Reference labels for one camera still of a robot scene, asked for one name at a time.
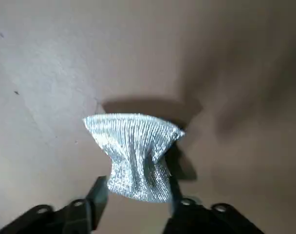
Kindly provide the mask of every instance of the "shiny silver cloth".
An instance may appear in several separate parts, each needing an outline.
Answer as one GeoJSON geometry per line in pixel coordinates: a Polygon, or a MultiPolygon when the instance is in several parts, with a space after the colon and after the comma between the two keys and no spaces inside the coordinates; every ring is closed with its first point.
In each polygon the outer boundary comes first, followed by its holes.
{"type": "Polygon", "coordinates": [[[184,135],[174,124],[141,114],[102,114],[84,119],[96,143],[112,159],[110,191],[140,201],[171,198],[164,153],[184,135]]]}

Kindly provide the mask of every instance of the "metallic textile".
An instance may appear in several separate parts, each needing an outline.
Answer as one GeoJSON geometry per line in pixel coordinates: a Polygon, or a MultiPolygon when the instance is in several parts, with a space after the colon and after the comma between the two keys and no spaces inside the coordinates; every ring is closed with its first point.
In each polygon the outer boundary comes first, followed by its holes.
{"type": "Polygon", "coordinates": [[[108,189],[140,201],[171,198],[164,153],[184,135],[174,124],[141,114],[101,114],[84,119],[86,128],[111,158],[108,189]]]}

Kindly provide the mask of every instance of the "gray surface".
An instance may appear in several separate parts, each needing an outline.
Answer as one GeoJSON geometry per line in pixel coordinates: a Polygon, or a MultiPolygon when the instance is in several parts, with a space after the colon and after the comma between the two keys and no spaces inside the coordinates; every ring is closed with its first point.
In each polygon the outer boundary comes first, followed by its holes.
{"type": "MultiPolygon", "coordinates": [[[[190,123],[186,194],[296,234],[295,0],[0,0],[0,227],[109,175],[81,120],[122,98],[190,123]]],[[[159,233],[167,216],[111,194],[99,233],[159,233]]]]}

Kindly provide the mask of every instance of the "black plastic part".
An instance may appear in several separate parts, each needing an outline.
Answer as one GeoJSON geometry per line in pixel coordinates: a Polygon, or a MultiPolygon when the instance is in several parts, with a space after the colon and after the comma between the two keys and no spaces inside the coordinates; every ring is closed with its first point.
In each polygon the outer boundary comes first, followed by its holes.
{"type": "Polygon", "coordinates": [[[0,230],[0,234],[90,234],[95,230],[107,204],[106,177],[101,176],[85,199],[71,202],[61,210],[39,205],[0,230]]]}
{"type": "Polygon", "coordinates": [[[231,205],[218,203],[211,206],[211,211],[236,234],[263,234],[260,229],[231,205]]]}
{"type": "Polygon", "coordinates": [[[206,209],[183,198],[166,224],[163,234],[263,234],[253,223],[228,204],[206,209]]]}
{"type": "Polygon", "coordinates": [[[32,224],[41,225],[50,218],[53,213],[54,211],[51,206],[35,206],[2,228],[0,234],[17,234],[19,232],[24,232],[28,230],[32,224]]]}
{"type": "Polygon", "coordinates": [[[90,234],[92,231],[91,207],[86,199],[78,199],[67,207],[63,234],[90,234]]]}
{"type": "Polygon", "coordinates": [[[96,230],[100,218],[108,202],[107,177],[100,176],[97,178],[93,187],[86,196],[90,203],[92,216],[92,230],[96,230]]]}

